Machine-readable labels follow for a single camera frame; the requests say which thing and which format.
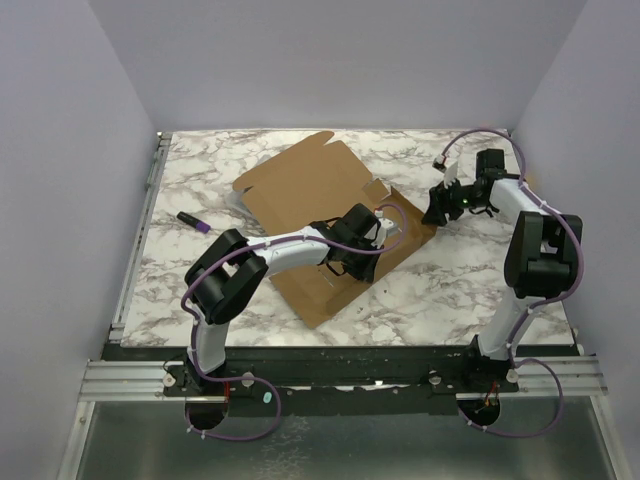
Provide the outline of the brown cardboard box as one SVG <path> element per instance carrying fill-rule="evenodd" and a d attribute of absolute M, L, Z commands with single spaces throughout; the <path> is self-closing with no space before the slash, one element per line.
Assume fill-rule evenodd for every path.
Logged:
<path fill-rule="evenodd" d="M 333 133 L 311 135 L 240 175 L 232 184 L 267 235 L 296 231 L 313 221 L 342 217 L 354 205 L 369 209 L 393 203 L 405 212 L 402 242 L 377 262 L 381 280 L 429 242 L 436 228 L 421 223 L 423 213 L 395 188 L 387 188 Z M 271 277 L 289 306 L 315 328 L 336 316 L 372 285 L 341 273 L 333 262 L 302 266 Z"/>

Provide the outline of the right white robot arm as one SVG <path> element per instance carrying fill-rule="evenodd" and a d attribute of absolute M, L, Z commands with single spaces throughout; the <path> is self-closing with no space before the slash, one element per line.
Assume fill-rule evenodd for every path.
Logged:
<path fill-rule="evenodd" d="M 560 301 L 577 284 L 583 223 L 536 199 L 524 180 L 506 170 L 500 149 L 476 155 L 471 184 L 462 184 L 457 164 L 447 164 L 443 156 L 433 167 L 443 178 L 429 190 L 423 224 L 443 227 L 469 212 L 501 214 L 514 227 L 504 261 L 505 293 L 459 367 L 461 383 L 481 391 L 494 381 L 496 372 L 513 367 L 517 345 L 541 307 Z"/>

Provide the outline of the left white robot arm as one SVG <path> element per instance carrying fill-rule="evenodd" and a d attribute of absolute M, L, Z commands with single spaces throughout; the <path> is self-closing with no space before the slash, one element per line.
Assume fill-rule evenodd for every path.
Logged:
<path fill-rule="evenodd" d="M 362 204 L 342 217 L 314 221 L 287 234 L 246 237 L 237 229 L 223 232 L 185 275 L 181 307 L 194 317 L 186 382 L 202 395 L 218 388 L 229 324 L 264 279 L 297 267 L 325 265 L 336 276 L 348 274 L 371 283 L 380 251 L 396 232 L 397 224 L 382 211 Z"/>

